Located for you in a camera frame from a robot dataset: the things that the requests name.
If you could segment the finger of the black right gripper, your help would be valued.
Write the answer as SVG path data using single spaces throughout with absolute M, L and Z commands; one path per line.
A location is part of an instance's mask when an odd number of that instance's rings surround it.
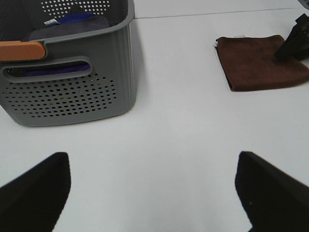
M 295 21 L 289 36 L 274 54 L 277 60 L 294 57 L 302 61 L 309 58 L 309 17 L 302 14 Z

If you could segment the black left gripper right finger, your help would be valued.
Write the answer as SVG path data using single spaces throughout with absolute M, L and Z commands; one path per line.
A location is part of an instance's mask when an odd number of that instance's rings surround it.
M 253 152 L 239 154 L 235 187 L 252 232 L 307 232 L 309 188 Z

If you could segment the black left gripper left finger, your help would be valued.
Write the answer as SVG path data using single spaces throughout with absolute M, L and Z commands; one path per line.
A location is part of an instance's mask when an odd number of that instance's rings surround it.
M 0 230 L 51 232 L 70 188 L 69 156 L 54 153 L 0 188 Z

